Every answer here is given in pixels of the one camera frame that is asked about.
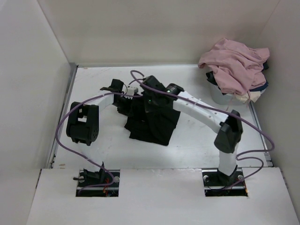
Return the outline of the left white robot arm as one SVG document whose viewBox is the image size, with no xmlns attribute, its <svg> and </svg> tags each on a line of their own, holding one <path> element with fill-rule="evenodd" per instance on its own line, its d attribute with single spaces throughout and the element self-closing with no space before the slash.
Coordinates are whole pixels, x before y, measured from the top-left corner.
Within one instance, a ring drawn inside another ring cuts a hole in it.
<svg viewBox="0 0 300 225">
<path fill-rule="evenodd" d="M 113 79 L 109 87 L 102 87 L 98 94 L 83 102 L 73 102 L 70 111 L 62 119 L 67 120 L 66 135 L 76 144 L 91 146 L 99 134 L 100 112 L 106 107 L 117 107 L 118 113 L 131 116 L 134 100 L 141 100 L 138 88 L 125 86 L 124 82 Z"/>
</svg>

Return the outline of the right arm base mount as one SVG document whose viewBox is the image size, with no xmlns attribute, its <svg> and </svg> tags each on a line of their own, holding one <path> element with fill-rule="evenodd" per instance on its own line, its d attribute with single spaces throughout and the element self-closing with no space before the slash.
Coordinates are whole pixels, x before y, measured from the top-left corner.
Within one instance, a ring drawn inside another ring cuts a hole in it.
<svg viewBox="0 0 300 225">
<path fill-rule="evenodd" d="M 241 168 L 235 169 L 231 176 L 224 175 L 218 169 L 202 170 L 204 194 L 206 197 L 243 196 L 248 197 Z"/>
</svg>

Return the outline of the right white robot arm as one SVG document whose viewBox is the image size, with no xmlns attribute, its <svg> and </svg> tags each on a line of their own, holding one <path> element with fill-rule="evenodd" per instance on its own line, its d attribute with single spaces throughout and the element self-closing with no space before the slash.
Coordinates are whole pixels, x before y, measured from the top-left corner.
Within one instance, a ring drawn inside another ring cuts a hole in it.
<svg viewBox="0 0 300 225">
<path fill-rule="evenodd" d="M 147 96 L 146 103 L 152 108 L 168 107 L 187 114 L 217 134 L 214 145 L 219 150 L 218 185 L 232 185 L 237 172 L 237 147 L 243 133 L 241 121 L 216 112 L 215 108 L 196 99 L 174 83 L 165 87 L 152 75 L 143 79 L 142 88 Z"/>
</svg>

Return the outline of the black trousers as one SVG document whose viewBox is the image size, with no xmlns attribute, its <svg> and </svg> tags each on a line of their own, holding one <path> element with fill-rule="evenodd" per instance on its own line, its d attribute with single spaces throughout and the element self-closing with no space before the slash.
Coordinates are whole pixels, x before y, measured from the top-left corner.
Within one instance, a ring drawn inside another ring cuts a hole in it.
<svg viewBox="0 0 300 225">
<path fill-rule="evenodd" d="M 146 112 L 144 98 L 134 98 L 124 128 L 130 139 L 167 146 L 179 118 L 180 112 L 167 107 Z"/>
</svg>

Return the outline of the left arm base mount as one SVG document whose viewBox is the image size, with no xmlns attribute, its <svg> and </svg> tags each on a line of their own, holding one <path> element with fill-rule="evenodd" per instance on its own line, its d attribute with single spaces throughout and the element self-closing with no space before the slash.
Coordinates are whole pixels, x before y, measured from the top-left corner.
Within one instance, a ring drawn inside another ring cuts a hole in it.
<svg viewBox="0 0 300 225">
<path fill-rule="evenodd" d="M 103 169 L 98 171 L 80 170 L 73 177 L 77 182 L 76 197 L 118 197 L 120 170 L 111 170 L 109 175 Z"/>
</svg>

